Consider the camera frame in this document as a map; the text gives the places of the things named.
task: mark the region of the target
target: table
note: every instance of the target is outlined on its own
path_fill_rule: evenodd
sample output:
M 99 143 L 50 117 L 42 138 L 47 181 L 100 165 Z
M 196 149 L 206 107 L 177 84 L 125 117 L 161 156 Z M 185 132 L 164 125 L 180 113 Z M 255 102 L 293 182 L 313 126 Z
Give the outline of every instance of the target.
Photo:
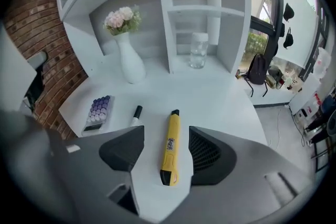
M 140 217 L 159 222 L 189 194 L 193 162 L 188 150 L 189 126 L 199 126 L 267 145 L 258 115 L 236 78 L 212 59 L 209 70 L 169 74 L 164 61 L 144 61 L 147 77 L 138 84 L 127 83 L 119 67 L 88 78 L 60 107 L 59 112 L 81 137 L 94 99 L 115 96 L 109 126 L 111 132 L 130 126 L 137 105 L 143 106 L 140 121 L 145 126 L 144 149 L 131 177 Z M 163 186 L 160 168 L 168 120 L 179 109 L 181 135 L 178 157 L 179 181 Z

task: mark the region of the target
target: black marker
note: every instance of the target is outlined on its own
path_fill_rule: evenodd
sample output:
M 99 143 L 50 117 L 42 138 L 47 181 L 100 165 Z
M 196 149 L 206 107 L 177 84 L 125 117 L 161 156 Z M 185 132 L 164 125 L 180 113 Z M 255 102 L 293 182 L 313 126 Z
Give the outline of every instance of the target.
M 141 111 L 142 111 L 142 106 L 138 105 L 134 113 L 133 119 L 132 119 L 131 127 L 138 125 L 137 123 L 139 121 Z

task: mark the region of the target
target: black backpack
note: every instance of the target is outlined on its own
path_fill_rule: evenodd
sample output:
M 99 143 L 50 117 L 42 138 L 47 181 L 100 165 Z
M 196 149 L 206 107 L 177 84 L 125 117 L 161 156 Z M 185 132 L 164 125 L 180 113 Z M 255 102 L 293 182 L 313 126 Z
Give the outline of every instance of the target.
M 262 97 L 264 97 L 268 91 L 267 89 L 267 85 L 265 82 L 266 79 L 266 73 L 267 73 L 267 63 L 266 63 L 266 59 L 264 58 L 264 56 L 262 54 L 256 54 L 253 57 L 253 60 L 251 62 L 251 65 L 245 75 L 245 80 L 248 83 L 248 85 L 251 87 L 252 89 L 252 95 L 253 96 L 253 88 L 251 86 L 251 84 L 248 82 L 252 82 L 253 84 L 256 85 L 263 85 L 265 84 L 266 87 L 266 92 L 264 93 L 264 95 Z

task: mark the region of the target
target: tiled floor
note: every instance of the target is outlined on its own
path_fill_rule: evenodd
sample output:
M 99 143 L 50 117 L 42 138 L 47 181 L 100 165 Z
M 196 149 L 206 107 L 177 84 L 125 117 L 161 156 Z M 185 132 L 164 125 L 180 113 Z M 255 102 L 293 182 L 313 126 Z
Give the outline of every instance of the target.
M 296 165 L 314 181 L 315 162 L 310 159 L 314 149 L 306 145 L 306 139 L 305 146 L 302 147 L 302 137 L 295 127 L 290 110 L 284 106 L 276 106 L 258 108 L 256 111 L 269 147 Z

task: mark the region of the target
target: shelving unit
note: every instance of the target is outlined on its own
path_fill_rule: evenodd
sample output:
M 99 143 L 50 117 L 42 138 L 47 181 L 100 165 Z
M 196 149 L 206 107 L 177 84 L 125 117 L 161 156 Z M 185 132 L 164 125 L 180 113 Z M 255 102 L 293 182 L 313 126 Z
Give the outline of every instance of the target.
M 96 35 L 101 34 L 94 30 L 98 26 L 93 26 L 90 19 L 91 14 L 107 1 L 58 0 L 68 38 L 88 76 L 114 68 L 118 58 L 115 50 L 112 52 L 115 55 L 104 55 L 101 46 L 110 43 L 98 42 L 101 38 L 97 39 Z M 164 57 L 169 73 L 188 72 L 190 68 L 185 65 L 185 55 L 190 51 L 191 34 L 207 31 L 210 57 L 204 70 L 195 72 L 211 73 L 220 63 L 220 70 L 235 74 L 247 40 L 251 0 L 161 0 L 161 8 L 162 21 L 157 23 L 163 25 L 165 38 L 159 44 L 146 46 L 140 37 L 140 44 L 136 46 L 142 47 L 136 50 L 142 58 Z

